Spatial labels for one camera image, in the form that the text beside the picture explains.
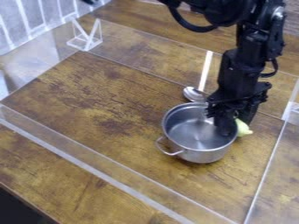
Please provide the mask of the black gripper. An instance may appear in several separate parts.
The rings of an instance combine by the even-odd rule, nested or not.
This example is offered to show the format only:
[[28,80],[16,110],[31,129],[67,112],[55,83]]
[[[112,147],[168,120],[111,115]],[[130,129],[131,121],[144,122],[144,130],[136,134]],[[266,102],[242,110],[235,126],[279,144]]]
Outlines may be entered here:
[[259,78],[268,78],[263,73],[266,62],[239,49],[227,50],[222,56],[218,90],[208,96],[208,117],[214,117],[218,132],[230,136],[236,131],[238,119],[251,124],[259,104],[267,101],[267,90],[272,85]]

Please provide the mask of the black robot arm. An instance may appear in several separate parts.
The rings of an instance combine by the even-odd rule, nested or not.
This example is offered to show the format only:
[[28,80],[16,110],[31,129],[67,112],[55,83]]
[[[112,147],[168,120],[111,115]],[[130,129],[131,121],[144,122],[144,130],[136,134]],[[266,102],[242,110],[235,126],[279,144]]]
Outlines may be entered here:
[[284,0],[158,0],[176,22],[192,32],[236,27],[236,47],[222,55],[218,90],[208,96],[207,116],[230,135],[235,120],[250,123],[272,85],[267,63],[276,65],[284,42]]

